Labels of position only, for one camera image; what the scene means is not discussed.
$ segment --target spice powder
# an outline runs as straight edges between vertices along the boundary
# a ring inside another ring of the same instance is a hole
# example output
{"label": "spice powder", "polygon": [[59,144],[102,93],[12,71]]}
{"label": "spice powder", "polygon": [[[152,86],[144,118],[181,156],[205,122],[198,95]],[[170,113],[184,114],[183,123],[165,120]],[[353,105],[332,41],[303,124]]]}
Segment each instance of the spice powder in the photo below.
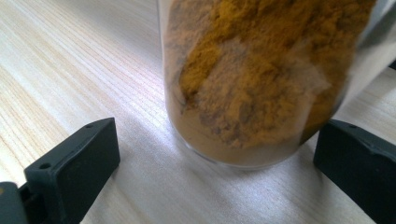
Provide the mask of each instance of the spice powder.
{"label": "spice powder", "polygon": [[374,4],[175,0],[163,37],[172,121],[218,148],[301,144],[340,103]]}

